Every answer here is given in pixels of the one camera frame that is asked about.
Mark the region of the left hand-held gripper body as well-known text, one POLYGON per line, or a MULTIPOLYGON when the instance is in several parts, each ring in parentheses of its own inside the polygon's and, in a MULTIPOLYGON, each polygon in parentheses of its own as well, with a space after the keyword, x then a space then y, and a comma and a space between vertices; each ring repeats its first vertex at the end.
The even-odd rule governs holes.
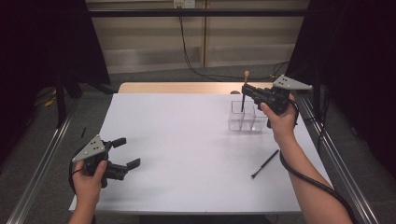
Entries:
POLYGON ((102 188, 107 186, 108 179, 122 180, 128 173, 126 165, 112 163, 108 159, 108 153, 113 141, 104 141, 97 134, 87 145, 85 145, 71 160, 72 163, 84 161, 84 170, 93 175, 100 161, 105 161, 107 167, 102 177, 102 188))

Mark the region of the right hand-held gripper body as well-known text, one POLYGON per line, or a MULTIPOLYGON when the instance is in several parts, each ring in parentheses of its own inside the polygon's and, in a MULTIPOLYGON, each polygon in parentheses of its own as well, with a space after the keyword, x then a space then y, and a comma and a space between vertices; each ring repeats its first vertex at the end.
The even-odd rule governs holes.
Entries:
POLYGON ((304 84, 290 77, 280 76, 273 83, 271 89, 257 88, 256 92, 262 95, 262 103, 266 103, 277 115, 283 114, 290 103, 291 91, 309 91, 311 85, 304 84))

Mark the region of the orange-tipped black makeup brush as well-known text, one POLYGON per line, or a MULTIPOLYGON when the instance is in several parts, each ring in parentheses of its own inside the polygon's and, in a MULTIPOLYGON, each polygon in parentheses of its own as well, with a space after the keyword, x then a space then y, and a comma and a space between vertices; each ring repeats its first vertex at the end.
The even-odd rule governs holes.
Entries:
MULTIPOLYGON (((248 84, 248 77, 249 77, 249 71, 248 70, 246 70, 245 72, 244 72, 244 85, 243 85, 243 88, 248 84)), ((245 110, 245 99, 246 99, 246 95, 244 94, 244 89, 242 88, 242 103, 241 103, 241 112, 244 112, 244 110, 245 110)))

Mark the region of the clear plastic organizer box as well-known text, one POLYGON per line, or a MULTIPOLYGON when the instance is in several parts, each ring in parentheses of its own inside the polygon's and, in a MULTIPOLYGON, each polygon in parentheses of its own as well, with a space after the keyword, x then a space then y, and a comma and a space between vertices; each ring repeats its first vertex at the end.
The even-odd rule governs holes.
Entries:
POLYGON ((260 132, 268 118, 252 101, 231 101, 229 113, 229 130, 238 132, 260 132))

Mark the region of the thin black makeup brush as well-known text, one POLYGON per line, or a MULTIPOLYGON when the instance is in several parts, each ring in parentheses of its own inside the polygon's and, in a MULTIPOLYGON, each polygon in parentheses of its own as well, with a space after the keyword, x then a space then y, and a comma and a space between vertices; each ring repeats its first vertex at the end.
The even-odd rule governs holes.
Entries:
POLYGON ((264 167, 279 153, 279 149, 277 149, 261 166, 260 168, 254 173, 252 174, 250 177, 251 179, 254 179, 262 169, 264 169, 264 167))

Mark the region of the person's right hand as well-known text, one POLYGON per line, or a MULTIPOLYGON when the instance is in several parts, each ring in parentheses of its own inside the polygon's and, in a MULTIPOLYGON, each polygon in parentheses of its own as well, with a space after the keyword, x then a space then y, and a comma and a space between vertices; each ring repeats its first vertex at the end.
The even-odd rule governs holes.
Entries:
POLYGON ((261 103, 261 109, 270 120, 274 138, 279 145, 295 141, 294 127, 297 112, 293 105, 294 97, 290 95, 289 98, 290 103, 281 115, 277 115, 266 103, 261 103))

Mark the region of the person's left hand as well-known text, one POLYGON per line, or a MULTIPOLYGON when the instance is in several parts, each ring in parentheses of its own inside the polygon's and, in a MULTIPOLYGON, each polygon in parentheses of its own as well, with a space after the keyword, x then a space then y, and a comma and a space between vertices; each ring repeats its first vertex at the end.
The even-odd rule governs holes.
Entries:
POLYGON ((76 170, 72 175, 77 195, 77 207, 94 208, 99 202, 102 188, 101 180, 105 173, 107 163, 100 161, 93 176, 84 175, 84 161, 76 163, 76 170))

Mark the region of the white table cover board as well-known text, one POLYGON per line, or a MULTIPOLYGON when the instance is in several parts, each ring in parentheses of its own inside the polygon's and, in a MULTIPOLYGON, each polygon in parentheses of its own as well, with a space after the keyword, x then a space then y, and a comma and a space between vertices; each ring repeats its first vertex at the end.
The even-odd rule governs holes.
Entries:
POLYGON ((127 142, 110 150, 112 162, 141 164, 102 190, 99 213, 269 214, 300 207, 287 170, 276 155, 273 132, 229 130, 233 94, 113 96, 100 131, 127 142))

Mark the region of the wooden table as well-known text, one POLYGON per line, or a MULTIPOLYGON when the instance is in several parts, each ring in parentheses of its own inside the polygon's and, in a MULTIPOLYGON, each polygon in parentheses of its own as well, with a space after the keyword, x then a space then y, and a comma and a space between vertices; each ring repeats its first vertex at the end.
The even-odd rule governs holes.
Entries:
POLYGON ((242 82, 125 82, 119 93, 208 93, 241 91, 242 82))

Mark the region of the black curtain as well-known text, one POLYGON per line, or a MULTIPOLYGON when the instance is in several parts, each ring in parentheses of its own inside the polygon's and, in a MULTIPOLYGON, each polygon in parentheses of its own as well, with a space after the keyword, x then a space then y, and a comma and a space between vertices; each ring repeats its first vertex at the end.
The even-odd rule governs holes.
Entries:
POLYGON ((309 0, 287 75, 325 85, 396 179, 396 0, 309 0))
POLYGON ((0 164, 33 116, 36 95, 63 85, 108 84, 86 0, 0 0, 0 164))

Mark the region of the black horizontal bar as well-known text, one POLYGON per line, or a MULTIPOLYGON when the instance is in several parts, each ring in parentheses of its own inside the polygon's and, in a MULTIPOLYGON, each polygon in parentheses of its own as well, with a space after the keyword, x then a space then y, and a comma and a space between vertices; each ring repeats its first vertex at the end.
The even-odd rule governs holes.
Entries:
POLYGON ((92 17, 303 17, 306 9, 92 9, 92 17))

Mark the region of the black stand post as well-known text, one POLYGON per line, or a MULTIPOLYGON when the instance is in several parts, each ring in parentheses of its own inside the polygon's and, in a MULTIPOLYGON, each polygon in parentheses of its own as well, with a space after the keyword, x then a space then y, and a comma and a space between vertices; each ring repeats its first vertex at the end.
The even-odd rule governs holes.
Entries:
POLYGON ((320 117, 320 71, 319 69, 315 69, 315 76, 314 76, 314 91, 313 91, 313 107, 315 117, 319 119, 320 117))
POLYGON ((56 101, 58 110, 58 123, 57 127, 60 128, 66 119, 66 107, 64 100, 64 84, 62 80, 62 75, 58 74, 56 77, 56 101))

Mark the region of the aluminium floor rail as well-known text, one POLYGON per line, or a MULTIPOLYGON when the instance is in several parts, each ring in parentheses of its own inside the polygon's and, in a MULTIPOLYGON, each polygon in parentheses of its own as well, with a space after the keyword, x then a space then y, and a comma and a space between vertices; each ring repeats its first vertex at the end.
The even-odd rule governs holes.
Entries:
POLYGON ((315 117, 312 103, 307 97, 299 99, 298 102, 302 111, 305 112, 317 133, 317 151, 320 151, 323 148, 328 154, 338 176, 341 178, 343 185, 346 188, 348 197, 352 201, 352 207, 357 210, 356 217, 360 218, 363 224, 379 224, 371 205, 368 203, 354 177, 349 172, 347 165, 342 159, 342 156, 331 136, 325 129, 325 126, 315 117))
POLYGON ((33 176, 31 177, 23 194, 16 203, 6 224, 23 224, 24 220, 27 217, 28 212, 31 209, 35 197, 42 186, 43 180, 47 175, 47 172, 50 168, 50 164, 52 163, 53 158, 64 139, 64 135, 68 130, 69 124, 76 112, 77 107, 78 107, 78 101, 73 101, 70 105, 70 108, 66 110, 66 115, 64 120, 53 132, 51 140, 46 147, 45 153, 41 157, 39 164, 35 168, 35 172, 33 173, 33 176))

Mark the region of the white wall socket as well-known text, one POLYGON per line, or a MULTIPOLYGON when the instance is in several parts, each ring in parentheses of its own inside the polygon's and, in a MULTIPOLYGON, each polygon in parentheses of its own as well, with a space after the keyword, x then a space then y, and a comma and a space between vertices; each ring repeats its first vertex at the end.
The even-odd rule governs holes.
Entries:
POLYGON ((174 8, 190 8, 196 7, 195 0, 173 0, 174 8))

